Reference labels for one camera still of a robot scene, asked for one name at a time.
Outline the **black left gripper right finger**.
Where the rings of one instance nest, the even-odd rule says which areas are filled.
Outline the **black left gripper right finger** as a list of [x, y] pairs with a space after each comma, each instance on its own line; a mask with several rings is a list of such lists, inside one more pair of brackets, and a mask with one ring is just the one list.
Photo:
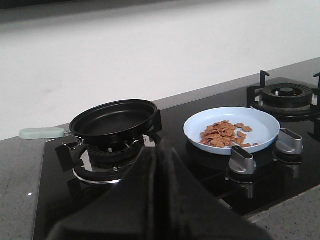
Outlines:
[[157, 143], [155, 159], [155, 239], [271, 239], [265, 230], [233, 213], [212, 196], [166, 139]]

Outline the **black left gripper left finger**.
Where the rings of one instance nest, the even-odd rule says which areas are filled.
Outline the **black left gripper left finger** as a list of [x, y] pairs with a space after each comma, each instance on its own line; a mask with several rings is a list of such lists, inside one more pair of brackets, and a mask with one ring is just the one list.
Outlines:
[[49, 240], [152, 240], [156, 150], [144, 147], [123, 179], [95, 202], [59, 221]]

